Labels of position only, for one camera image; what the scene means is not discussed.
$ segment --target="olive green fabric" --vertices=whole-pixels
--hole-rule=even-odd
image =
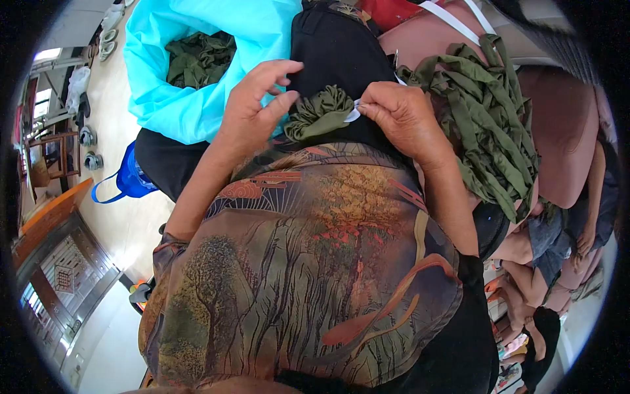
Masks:
[[[196,33],[166,46],[171,53],[166,82],[200,89],[217,83],[225,74],[236,51],[234,37],[224,32],[209,36]]]
[[[464,183],[481,200],[501,206],[516,223],[529,212],[538,174],[531,103],[521,94],[501,37],[486,34],[479,42],[487,64],[460,44],[452,54],[429,57],[413,72],[403,66],[397,74],[408,85],[446,99],[438,121],[451,141],[461,140],[458,164]],[[526,203],[517,212],[514,203],[519,199]]]
[[[323,91],[305,98],[295,105],[296,112],[289,115],[284,134],[294,142],[319,136],[346,127],[348,114],[354,101],[337,85],[327,85]]]

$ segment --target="shoe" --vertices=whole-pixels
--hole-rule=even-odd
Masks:
[[[83,116],[89,118],[91,108],[89,106],[88,94],[86,92],[81,93],[79,96],[79,111],[83,111]]]
[[[103,167],[103,157],[100,154],[94,154],[89,151],[85,154],[83,165],[90,171],[96,171]]]
[[[104,62],[107,58],[112,54],[112,52],[116,49],[116,41],[110,41],[108,43],[104,43],[101,46],[101,50],[98,54],[98,60]]]
[[[101,45],[104,45],[110,41],[114,41],[117,35],[118,35],[117,29],[111,29],[108,32],[101,33]]]
[[[84,146],[96,145],[96,135],[88,126],[84,126],[79,133],[79,143]]]

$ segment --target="slipper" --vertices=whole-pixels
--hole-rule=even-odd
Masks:
[[[104,45],[110,41],[114,41],[114,38],[118,35],[118,30],[111,29],[109,32],[101,33],[101,44]]]
[[[486,293],[493,293],[496,291],[496,288],[499,285],[499,280],[501,280],[501,277],[496,277],[493,280],[489,281],[487,285],[484,286],[483,290]]]
[[[101,62],[106,61],[110,54],[112,54],[114,49],[116,49],[116,41],[104,43],[101,47],[101,52],[98,54],[98,60]]]
[[[500,292],[499,291],[495,291],[494,293],[492,293],[492,295],[490,297],[488,297],[487,302],[488,302],[488,304],[490,304],[492,301],[498,301],[501,298],[503,298],[503,297],[500,296]]]

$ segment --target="orange object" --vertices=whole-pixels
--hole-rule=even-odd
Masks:
[[[13,251],[13,267],[18,269],[32,251],[60,223],[79,209],[85,193],[92,186],[87,179],[56,199],[50,201],[33,215],[20,229],[22,236]]]
[[[138,290],[138,286],[140,286],[143,283],[146,283],[146,281],[138,281],[138,283],[132,285],[131,287],[133,287],[134,289]],[[147,306],[147,303],[136,303],[136,304],[144,312],[144,308]]]
[[[499,279],[501,277],[496,277],[493,280],[489,281],[487,285],[485,285],[485,287],[483,288],[483,291],[485,291],[486,293],[493,293],[496,291],[496,288],[499,285]]]

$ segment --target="patterned shirt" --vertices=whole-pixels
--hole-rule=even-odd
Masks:
[[[160,385],[291,370],[374,387],[457,311],[458,266],[417,174],[353,142],[276,146],[217,195],[191,242],[164,235],[140,351]]]

